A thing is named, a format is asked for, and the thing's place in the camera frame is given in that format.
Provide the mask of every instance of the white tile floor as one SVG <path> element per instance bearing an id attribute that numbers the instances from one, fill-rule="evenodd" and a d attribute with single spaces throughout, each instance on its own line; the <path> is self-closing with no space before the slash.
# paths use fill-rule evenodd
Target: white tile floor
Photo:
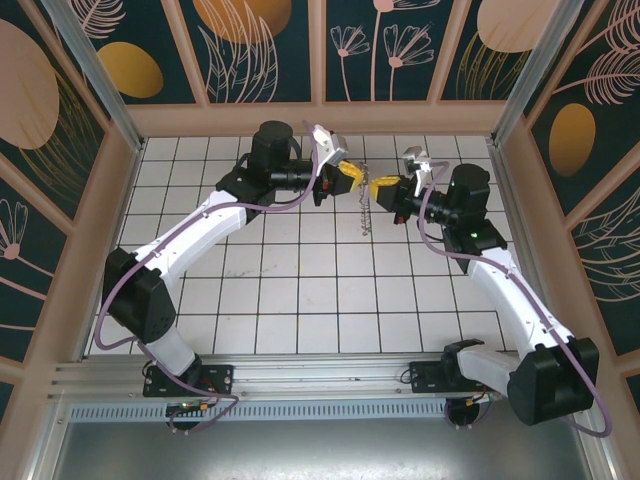
<path id="1" fill-rule="evenodd" d="M 397 159 L 413 145 L 434 160 L 487 169 L 488 216 L 511 242 L 484 138 L 346 139 L 350 158 L 366 162 L 370 178 L 404 173 Z M 132 251 L 181 221 L 250 145 L 250 137 L 150 139 L 119 244 Z M 307 156 L 309 147 L 302 139 Z M 203 354 L 439 352 L 474 337 L 513 349 L 482 291 L 455 262 L 421 244 L 415 222 L 393 225 L 393 215 L 375 203 L 371 211 L 372 232 L 363 233 L 358 192 L 320 208 L 309 199 L 295 211 L 257 217 L 216 245 L 171 292 L 185 341 Z M 428 232 L 442 236 L 437 225 Z M 513 243 L 509 248 L 515 252 Z M 125 335 L 108 318 L 105 339 Z M 111 353 L 132 350 L 138 353 L 131 345 Z M 87 353 L 102 352 L 91 344 Z"/>

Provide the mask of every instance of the dark green wallpaper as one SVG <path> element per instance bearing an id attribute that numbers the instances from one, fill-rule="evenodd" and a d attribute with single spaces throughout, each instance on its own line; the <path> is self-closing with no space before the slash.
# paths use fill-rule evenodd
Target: dark green wallpaper
<path id="1" fill-rule="evenodd" d="M 311 101 L 307 0 L 180 6 L 211 103 Z"/>
<path id="2" fill-rule="evenodd" d="M 2 425 L 4 412 L 7 411 L 7 405 L 9 405 L 11 392 L 13 392 L 13 385 L 11 385 L 10 383 L 0 382 L 0 425 Z"/>
<path id="3" fill-rule="evenodd" d="M 37 4 L 51 24 L 41 0 Z M 126 104 L 195 102 L 160 0 L 70 5 Z"/>
<path id="4" fill-rule="evenodd" d="M 372 80 L 376 100 L 426 100 L 452 4 L 398 2 L 382 12 L 374 2 L 329 0 L 326 100 L 369 101 Z"/>
<path id="5" fill-rule="evenodd" d="M 611 1 L 532 127 L 569 213 L 640 141 L 640 17 Z"/>
<path id="6" fill-rule="evenodd" d="M 531 50 L 517 53 L 502 51 L 507 50 L 517 37 L 517 26 L 507 31 L 504 40 L 498 42 L 501 51 L 492 50 L 483 43 L 478 32 L 478 13 L 484 2 L 487 5 L 495 4 L 497 9 L 502 11 L 514 8 L 515 4 L 524 3 L 520 0 L 472 1 L 445 83 L 442 100 L 506 100 L 529 58 Z M 495 18 L 493 22 L 487 25 L 486 29 L 507 30 L 509 19 Z"/>
<path id="7" fill-rule="evenodd" d="M 562 60 L 564 53 L 567 51 L 567 47 L 569 46 L 576 32 L 582 25 L 582 22 L 584 21 L 584 17 L 586 17 L 587 13 L 589 13 L 589 10 L 593 6 L 594 1 L 595 0 L 584 0 L 584 3 L 580 8 L 580 13 L 578 14 L 575 22 L 573 22 L 573 25 L 569 30 L 569 33 L 564 38 L 564 41 L 562 42 L 562 45 L 560 46 L 558 53 L 556 54 L 553 61 L 545 71 L 543 77 L 540 79 L 540 83 L 538 83 L 538 86 L 536 87 L 535 91 L 531 95 L 531 98 L 529 99 L 529 102 L 527 103 L 526 107 L 524 107 L 524 114 L 526 116 L 529 115 L 529 112 L 531 112 L 531 109 L 535 106 L 536 102 L 538 101 L 538 98 L 540 97 L 542 90 L 544 90 L 545 86 L 547 85 L 547 80 L 551 75 L 551 72 L 555 71 L 556 67 L 558 66 L 558 63 L 560 63 L 560 60 Z"/>
<path id="8" fill-rule="evenodd" d="M 74 218 L 104 131 L 17 3 L 0 34 L 0 153 Z"/>
<path id="9" fill-rule="evenodd" d="M 66 235 L 0 179 L 0 357 L 24 360 Z"/>
<path id="10" fill-rule="evenodd" d="M 616 353 L 640 349 L 640 170 L 572 234 Z"/>

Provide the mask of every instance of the leaf illustration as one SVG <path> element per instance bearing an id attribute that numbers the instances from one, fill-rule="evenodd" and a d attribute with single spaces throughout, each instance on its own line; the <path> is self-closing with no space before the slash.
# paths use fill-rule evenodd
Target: leaf illustration
<path id="1" fill-rule="evenodd" d="M 89 38 L 108 38 L 126 14 L 123 0 L 71 0 L 71 6 Z"/>
<path id="2" fill-rule="evenodd" d="M 640 46 L 640 0 L 617 0 L 605 30 L 607 43 L 618 52 Z"/>
<path id="3" fill-rule="evenodd" d="M 220 55 L 220 41 L 215 35 L 211 38 L 201 27 L 198 29 L 209 52 L 209 72 L 205 82 L 207 92 L 213 97 L 214 102 L 225 103 L 229 98 L 229 72 Z"/>

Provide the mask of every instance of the flower illustration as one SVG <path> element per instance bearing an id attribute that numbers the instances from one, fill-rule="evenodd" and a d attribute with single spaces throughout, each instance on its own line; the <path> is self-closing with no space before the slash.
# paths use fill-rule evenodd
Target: flower illustration
<path id="1" fill-rule="evenodd" d="M 420 65 L 433 60 L 429 26 L 406 27 L 398 37 L 398 25 L 384 29 L 384 46 L 391 66 L 391 80 L 389 81 L 389 100 L 393 100 L 393 78 L 396 68 Z"/>
<path id="2" fill-rule="evenodd" d="M 5 198 L 0 200 L 0 259 L 9 261 L 18 260 L 40 273 L 53 277 L 53 273 L 34 265 L 20 256 L 20 244 L 22 243 L 24 232 L 27 228 L 28 216 L 29 209 L 22 203 L 16 202 L 12 211 L 9 202 Z M 40 300 L 44 300 L 46 298 L 45 295 L 12 282 L 4 277 L 0 277 L 0 283 L 18 290 L 19 292 L 39 298 Z"/>
<path id="3" fill-rule="evenodd" d="M 420 8 L 434 7 L 440 0 L 373 0 L 373 6 L 378 11 L 376 24 L 373 30 L 373 54 L 371 55 L 371 101 L 376 101 L 376 52 L 378 50 L 378 30 L 380 29 L 380 17 L 383 13 L 394 10 L 418 10 Z"/>
<path id="4" fill-rule="evenodd" d="M 20 256 L 20 242 L 27 228 L 29 210 L 16 202 L 13 214 L 9 202 L 0 200 L 0 258 L 15 260 Z"/>
<path id="5" fill-rule="evenodd" d="M 349 86 L 347 85 L 347 75 L 344 70 L 344 59 L 351 55 L 360 55 L 369 51 L 369 42 L 365 42 L 366 37 L 362 31 L 362 25 L 359 27 L 346 27 L 344 32 L 340 27 L 333 27 L 331 29 L 331 40 L 336 47 L 338 55 L 340 56 L 340 65 L 342 67 L 342 83 L 344 84 L 344 93 L 347 96 L 347 101 L 351 101 L 349 95 Z"/>

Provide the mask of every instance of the orange circle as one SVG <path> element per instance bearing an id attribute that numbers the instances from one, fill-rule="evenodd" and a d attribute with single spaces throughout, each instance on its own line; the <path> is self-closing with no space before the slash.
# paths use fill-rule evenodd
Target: orange circle
<path id="1" fill-rule="evenodd" d="M 245 2 L 251 13 L 247 12 Z M 260 28 L 260 18 L 274 37 L 291 18 L 291 0 L 193 0 L 193 6 L 213 33 L 233 43 L 258 43 L 262 35 L 251 32 L 255 32 L 256 25 Z"/>

